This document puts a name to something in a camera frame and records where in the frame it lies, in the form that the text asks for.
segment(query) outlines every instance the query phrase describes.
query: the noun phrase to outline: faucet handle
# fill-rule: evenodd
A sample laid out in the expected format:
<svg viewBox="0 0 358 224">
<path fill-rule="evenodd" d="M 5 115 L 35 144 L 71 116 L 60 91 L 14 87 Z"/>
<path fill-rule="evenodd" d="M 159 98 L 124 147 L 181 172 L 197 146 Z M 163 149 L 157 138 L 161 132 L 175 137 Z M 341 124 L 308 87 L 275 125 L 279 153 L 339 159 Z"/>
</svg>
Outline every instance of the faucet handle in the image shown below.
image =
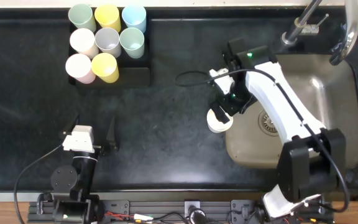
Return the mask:
<svg viewBox="0 0 358 224">
<path fill-rule="evenodd" d="M 306 24 L 302 29 L 300 35 L 317 35 L 319 32 L 319 26 L 329 17 L 329 14 L 326 14 L 323 19 L 320 20 L 317 24 Z"/>
</svg>

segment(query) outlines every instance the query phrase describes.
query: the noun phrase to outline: black tray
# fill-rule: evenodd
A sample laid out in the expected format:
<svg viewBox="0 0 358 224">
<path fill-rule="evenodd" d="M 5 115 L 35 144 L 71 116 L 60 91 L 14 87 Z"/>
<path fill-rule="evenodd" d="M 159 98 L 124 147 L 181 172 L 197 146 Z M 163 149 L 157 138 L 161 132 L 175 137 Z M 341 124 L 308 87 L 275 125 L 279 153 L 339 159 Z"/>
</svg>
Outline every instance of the black tray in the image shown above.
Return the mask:
<svg viewBox="0 0 358 224">
<path fill-rule="evenodd" d="M 96 22 L 96 31 L 100 30 L 102 27 Z M 122 48 L 121 55 L 116 58 L 117 66 L 119 69 L 119 78 L 114 83 L 106 83 L 98 76 L 96 76 L 95 80 L 90 84 L 83 84 L 78 82 L 75 78 L 68 75 L 68 82 L 71 85 L 74 85 L 78 88 L 84 89 L 114 89 L 114 88 L 142 88 L 150 86 L 150 42 L 148 35 L 148 24 L 150 21 L 147 21 L 146 32 L 144 33 L 144 54 L 141 58 L 133 59 L 131 58 L 127 52 Z M 121 31 L 120 33 L 126 29 L 127 26 L 125 22 L 121 18 Z M 77 28 L 74 24 L 70 23 L 70 33 L 73 33 Z M 72 56 L 76 54 L 77 51 L 68 45 L 68 56 Z"/>
</svg>

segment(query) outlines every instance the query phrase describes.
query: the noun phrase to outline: white cup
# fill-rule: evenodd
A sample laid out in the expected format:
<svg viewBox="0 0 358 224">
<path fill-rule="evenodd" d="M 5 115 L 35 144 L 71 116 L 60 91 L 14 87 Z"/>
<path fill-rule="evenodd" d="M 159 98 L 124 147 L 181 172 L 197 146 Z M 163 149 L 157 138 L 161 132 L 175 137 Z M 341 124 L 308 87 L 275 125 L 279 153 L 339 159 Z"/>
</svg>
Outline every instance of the white cup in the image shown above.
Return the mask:
<svg viewBox="0 0 358 224">
<path fill-rule="evenodd" d="M 122 19 L 128 28 L 138 28 L 143 33 L 146 31 L 146 9 L 143 6 L 127 6 L 122 11 Z"/>
<path fill-rule="evenodd" d="M 121 54 L 121 45 L 119 43 L 119 34 L 113 28 L 100 29 L 94 36 L 96 45 L 104 53 L 109 53 L 114 57 Z"/>
<path fill-rule="evenodd" d="M 206 120 L 208 123 L 209 130 L 213 133 L 221 133 L 227 131 L 233 125 L 233 117 L 226 113 L 226 116 L 229 118 L 229 122 L 226 124 L 218 121 L 216 119 L 215 113 L 212 109 L 209 109 L 208 114 L 206 115 Z"/>
<path fill-rule="evenodd" d="M 92 72 L 91 60 L 83 54 L 73 54 L 67 59 L 66 72 L 84 84 L 89 84 L 96 78 Z"/>
<path fill-rule="evenodd" d="M 70 45 L 78 53 L 94 58 L 99 53 L 98 46 L 94 42 L 94 34 L 89 29 L 75 30 L 70 36 Z"/>
<path fill-rule="evenodd" d="M 121 32 L 119 42 L 131 58 L 140 58 L 144 53 L 144 35 L 137 28 L 127 28 Z"/>
<path fill-rule="evenodd" d="M 87 4 L 77 4 L 68 11 L 68 19 L 77 27 L 96 31 L 92 8 Z"/>
</svg>

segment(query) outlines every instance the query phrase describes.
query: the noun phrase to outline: wooden surface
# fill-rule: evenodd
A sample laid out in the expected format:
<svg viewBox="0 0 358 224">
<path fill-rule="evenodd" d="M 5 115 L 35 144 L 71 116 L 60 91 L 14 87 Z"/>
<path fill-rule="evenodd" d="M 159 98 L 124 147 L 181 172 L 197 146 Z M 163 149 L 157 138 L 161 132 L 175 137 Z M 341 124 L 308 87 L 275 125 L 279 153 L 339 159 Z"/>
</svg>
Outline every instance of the wooden surface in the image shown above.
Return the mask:
<svg viewBox="0 0 358 224">
<path fill-rule="evenodd" d="M 334 206 L 340 207 L 342 202 L 335 202 Z M 19 203 L 19 208 L 24 221 L 26 221 L 29 204 L 21 202 Z M 0 202 L 0 224 L 20 224 L 12 202 Z M 335 224 L 358 224 L 358 202 L 351 202 L 347 212 L 337 214 Z"/>
</svg>

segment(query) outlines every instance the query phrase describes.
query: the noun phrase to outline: white wall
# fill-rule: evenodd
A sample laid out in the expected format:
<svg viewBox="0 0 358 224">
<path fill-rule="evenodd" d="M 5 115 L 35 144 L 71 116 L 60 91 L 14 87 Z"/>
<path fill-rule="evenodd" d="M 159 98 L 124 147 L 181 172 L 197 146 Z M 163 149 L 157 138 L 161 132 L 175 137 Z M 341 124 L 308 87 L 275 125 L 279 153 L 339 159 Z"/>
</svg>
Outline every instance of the white wall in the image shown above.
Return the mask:
<svg viewBox="0 0 358 224">
<path fill-rule="evenodd" d="M 78 3 L 98 6 L 113 3 L 117 6 L 305 6 L 311 0 L 0 0 L 0 7 L 71 7 Z M 343 5 L 344 0 L 323 0 L 321 6 Z"/>
</svg>

